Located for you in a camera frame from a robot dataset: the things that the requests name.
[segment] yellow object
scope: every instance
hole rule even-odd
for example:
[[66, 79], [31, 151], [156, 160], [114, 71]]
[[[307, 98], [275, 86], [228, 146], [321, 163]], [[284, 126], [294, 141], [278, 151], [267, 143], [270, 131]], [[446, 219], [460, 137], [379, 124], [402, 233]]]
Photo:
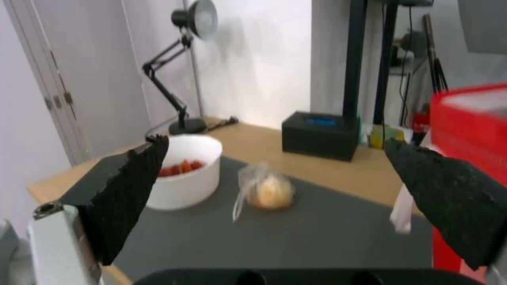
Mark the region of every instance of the yellow object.
[[[370, 133], [370, 147], [382, 149], [382, 126], [375, 125]], [[402, 130], [385, 126], [385, 139], [395, 138], [397, 140], [405, 141], [405, 133]]]
[[270, 175], [260, 183], [251, 203], [265, 209], [286, 208], [292, 204], [293, 194], [289, 181]]

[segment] wooden table top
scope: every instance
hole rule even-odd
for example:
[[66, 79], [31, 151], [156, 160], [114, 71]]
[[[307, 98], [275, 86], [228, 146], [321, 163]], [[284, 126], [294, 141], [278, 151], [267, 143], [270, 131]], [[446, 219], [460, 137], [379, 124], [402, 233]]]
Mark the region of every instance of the wooden table top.
[[[279, 130], [241, 123], [208, 134], [222, 142], [226, 157], [253, 164], [266, 161], [280, 173], [380, 204], [394, 205], [402, 186], [402, 181], [381, 150], [359, 146], [352, 162], [342, 162], [282, 152]], [[27, 187], [28, 191], [39, 203], [56, 200], [97, 162], [98, 159], [85, 162], [32, 184]], [[121, 283], [130, 282], [114, 266], [107, 271]]]

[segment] lamp base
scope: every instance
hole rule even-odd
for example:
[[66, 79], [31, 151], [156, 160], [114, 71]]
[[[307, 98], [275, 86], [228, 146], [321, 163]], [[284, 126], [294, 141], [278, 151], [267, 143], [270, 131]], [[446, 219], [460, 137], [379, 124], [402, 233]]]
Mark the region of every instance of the lamp base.
[[185, 119], [185, 127], [180, 128], [178, 122], [174, 122], [169, 126], [169, 134], [184, 134], [184, 133], [201, 133], [207, 129], [206, 123], [203, 119], [192, 118]]

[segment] black desk lamp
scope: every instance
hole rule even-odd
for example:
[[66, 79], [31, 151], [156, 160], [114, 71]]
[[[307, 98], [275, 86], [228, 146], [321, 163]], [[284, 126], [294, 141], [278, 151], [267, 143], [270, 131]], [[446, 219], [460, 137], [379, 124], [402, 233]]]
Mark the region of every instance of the black desk lamp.
[[[190, 48], [193, 39], [192, 33], [203, 40], [213, 36], [218, 23], [216, 9], [210, 0], [198, 0], [188, 10], [174, 10], [171, 21], [179, 28], [182, 37], [157, 54], [152, 60], [143, 64], [142, 70], [178, 112], [178, 121], [169, 126], [169, 133], [200, 133], [206, 130], [204, 120], [201, 118], [187, 118], [187, 106], [165, 88], [155, 76], [155, 72]], [[183, 47], [179, 51], [168, 58], [161, 59], [162, 56], [180, 44]]]

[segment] red basket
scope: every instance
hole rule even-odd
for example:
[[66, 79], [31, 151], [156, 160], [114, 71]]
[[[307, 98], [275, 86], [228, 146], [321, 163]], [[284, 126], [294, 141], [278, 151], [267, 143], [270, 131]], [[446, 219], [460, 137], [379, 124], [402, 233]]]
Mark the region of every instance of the red basket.
[[[444, 104], [448, 96], [489, 95], [507, 99], [507, 84], [458, 89], [435, 95], [431, 100], [431, 142], [453, 158], [473, 164], [507, 187], [507, 120]], [[460, 272], [461, 258], [433, 232], [433, 267]]]

